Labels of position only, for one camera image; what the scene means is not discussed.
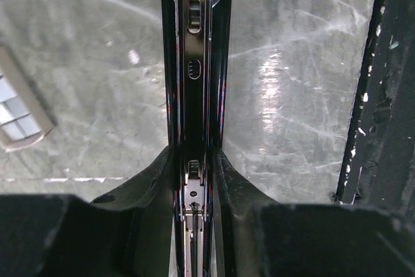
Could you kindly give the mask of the black stapler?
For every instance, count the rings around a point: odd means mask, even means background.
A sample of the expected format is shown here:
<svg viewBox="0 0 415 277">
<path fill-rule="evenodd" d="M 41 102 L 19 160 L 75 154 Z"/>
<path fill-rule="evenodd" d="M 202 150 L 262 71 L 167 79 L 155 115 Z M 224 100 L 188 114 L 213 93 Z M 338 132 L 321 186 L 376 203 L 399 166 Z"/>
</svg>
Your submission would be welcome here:
<svg viewBox="0 0 415 277">
<path fill-rule="evenodd" d="M 179 276 L 209 276 L 213 158 L 222 147 L 231 0 L 161 0 Z"/>
</svg>

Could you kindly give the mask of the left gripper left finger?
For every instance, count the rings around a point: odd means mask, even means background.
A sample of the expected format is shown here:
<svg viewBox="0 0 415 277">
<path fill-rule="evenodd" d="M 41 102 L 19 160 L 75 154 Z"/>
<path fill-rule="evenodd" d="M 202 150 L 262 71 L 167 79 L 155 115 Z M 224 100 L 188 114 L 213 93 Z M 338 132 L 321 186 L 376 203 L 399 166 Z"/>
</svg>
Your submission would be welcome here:
<svg viewBox="0 0 415 277">
<path fill-rule="evenodd" d="M 86 202 L 69 194 L 1 196 L 2 276 L 167 276 L 174 151 Z"/>
</svg>

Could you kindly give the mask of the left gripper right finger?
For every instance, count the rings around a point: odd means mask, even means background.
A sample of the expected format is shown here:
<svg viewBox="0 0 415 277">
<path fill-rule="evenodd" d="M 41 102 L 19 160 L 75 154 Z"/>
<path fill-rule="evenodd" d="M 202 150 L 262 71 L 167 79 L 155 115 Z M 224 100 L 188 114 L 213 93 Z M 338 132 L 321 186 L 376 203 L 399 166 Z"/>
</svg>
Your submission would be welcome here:
<svg viewBox="0 0 415 277">
<path fill-rule="evenodd" d="M 365 206 L 281 204 L 212 160 L 219 276 L 413 276 L 414 230 Z"/>
</svg>

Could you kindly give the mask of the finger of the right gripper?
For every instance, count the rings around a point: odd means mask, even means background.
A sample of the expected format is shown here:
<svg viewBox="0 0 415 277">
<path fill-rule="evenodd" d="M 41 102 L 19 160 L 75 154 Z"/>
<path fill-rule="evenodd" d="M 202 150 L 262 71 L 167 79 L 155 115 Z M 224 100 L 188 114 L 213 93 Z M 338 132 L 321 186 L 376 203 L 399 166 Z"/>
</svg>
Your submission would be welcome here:
<svg viewBox="0 0 415 277">
<path fill-rule="evenodd" d="M 414 0 L 375 0 L 334 199 L 408 204 L 414 192 Z"/>
</svg>

